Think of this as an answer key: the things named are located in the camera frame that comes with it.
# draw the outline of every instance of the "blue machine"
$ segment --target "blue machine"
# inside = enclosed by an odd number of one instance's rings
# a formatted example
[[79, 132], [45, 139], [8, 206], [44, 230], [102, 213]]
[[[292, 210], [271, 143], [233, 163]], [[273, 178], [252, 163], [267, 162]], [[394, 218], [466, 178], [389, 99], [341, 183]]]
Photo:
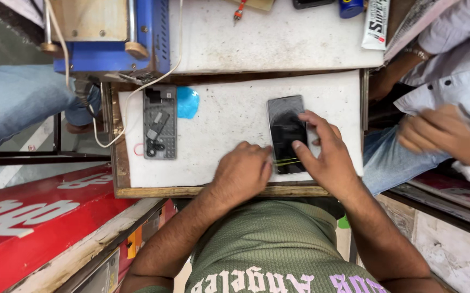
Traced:
[[[66, 42], [71, 72], [102, 80], [107, 79], [105, 75], [123, 76], [123, 81], [132, 81], [125, 79], [126, 75], [147, 82], [170, 70], [168, 0], [127, 0], [127, 4], [128, 41]], [[49, 16], [45, 19], [45, 41], [51, 44]], [[145, 53], [128, 50], [132, 44]], [[65, 71], [62, 58], [54, 59], [54, 70]]]

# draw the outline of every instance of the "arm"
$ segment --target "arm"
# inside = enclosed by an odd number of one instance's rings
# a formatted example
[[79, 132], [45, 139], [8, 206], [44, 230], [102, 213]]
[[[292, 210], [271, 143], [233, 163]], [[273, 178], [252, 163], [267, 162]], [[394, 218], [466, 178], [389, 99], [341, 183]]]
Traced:
[[343, 204], [367, 271], [393, 293], [442, 292], [423, 256], [356, 175], [338, 128], [308, 110], [299, 118], [316, 127], [322, 150], [315, 158], [300, 141], [293, 148], [313, 179]]
[[[413, 46], [428, 57], [445, 53], [470, 38], [470, 0], [462, 0], [445, 10], [418, 37]], [[401, 77], [422, 61], [413, 53], [401, 56], [370, 79], [369, 100], [381, 100]]]
[[414, 153], [447, 152], [459, 161], [454, 167], [470, 181], [470, 129], [462, 121], [457, 106], [445, 104], [404, 119], [398, 140]]
[[270, 147], [262, 149], [242, 142], [223, 157], [212, 183], [140, 250], [121, 285], [121, 293], [148, 286], [173, 290], [173, 278], [206, 229], [265, 189], [272, 172], [270, 152]]

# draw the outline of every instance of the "blue jeans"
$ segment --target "blue jeans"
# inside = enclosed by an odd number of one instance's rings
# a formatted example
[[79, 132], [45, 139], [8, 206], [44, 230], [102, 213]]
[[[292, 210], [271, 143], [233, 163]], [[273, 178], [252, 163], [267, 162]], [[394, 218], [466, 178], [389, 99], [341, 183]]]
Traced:
[[398, 125], [365, 136], [363, 146], [363, 183], [376, 196], [434, 169], [451, 158], [447, 153], [415, 154], [396, 139]]
[[[100, 90], [93, 87], [88, 101], [101, 105]], [[92, 122], [79, 99], [65, 86], [65, 77], [52, 65], [0, 66], [0, 145], [27, 127], [65, 111], [73, 125]]]

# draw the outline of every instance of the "green t-shirt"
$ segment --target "green t-shirt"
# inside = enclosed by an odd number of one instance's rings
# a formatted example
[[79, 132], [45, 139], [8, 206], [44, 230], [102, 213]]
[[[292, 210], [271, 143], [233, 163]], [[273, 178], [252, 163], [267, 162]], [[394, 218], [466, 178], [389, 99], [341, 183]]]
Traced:
[[[386, 293], [336, 250], [336, 220], [313, 205], [259, 201], [231, 211], [192, 252], [186, 293]], [[150, 286], [136, 293], [170, 293]]]

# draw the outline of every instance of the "person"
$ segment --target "person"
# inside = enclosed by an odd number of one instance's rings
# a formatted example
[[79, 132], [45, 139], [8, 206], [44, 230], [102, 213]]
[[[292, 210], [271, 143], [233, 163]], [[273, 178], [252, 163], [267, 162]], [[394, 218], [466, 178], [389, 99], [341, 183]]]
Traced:
[[[101, 105], [98, 87], [89, 90], [88, 102]], [[92, 116], [65, 85], [65, 77], [52, 65], [0, 66], [0, 146], [29, 126], [65, 111], [70, 133], [93, 131]]]
[[147, 240], [120, 293], [173, 292], [190, 255], [186, 293], [442, 292], [424, 258], [356, 175], [337, 127], [310, 111], [299, 118], [316, 127], [322, 150], [316, 158], [300, 141], [292, 147], [345, 208], [367, 270], [336, 250], [331, 210], [252, 199], [271, 176], [271, 148], [242, 142], [220, 160], [212, 183]]
[[470, 181], [470, 0], [445, 10], [410, 49], [371, 78], [372, 101], [396, 91], [401, 97], [394, 110], [411, 117], [366, 136], [363, 182], [371, 193], [451, 157]]

